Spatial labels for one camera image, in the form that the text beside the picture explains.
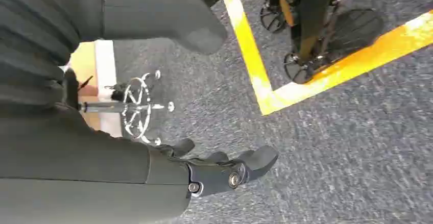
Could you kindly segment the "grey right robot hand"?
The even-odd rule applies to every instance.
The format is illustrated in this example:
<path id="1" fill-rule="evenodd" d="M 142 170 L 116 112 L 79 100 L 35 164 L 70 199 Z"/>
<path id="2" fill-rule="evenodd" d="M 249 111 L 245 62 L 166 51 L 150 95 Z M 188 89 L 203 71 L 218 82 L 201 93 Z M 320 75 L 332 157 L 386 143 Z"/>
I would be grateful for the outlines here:
<path id="1" fill-rule="evenodd" d="M 169 38 L 212 54 L 226 37 L 205 0 L 1 0 L 1 223 L 148 223 L 264 176 L 270 146 L 184 159 L 191 140 L 112 137 L 64 97 L 82 42 Z"/>

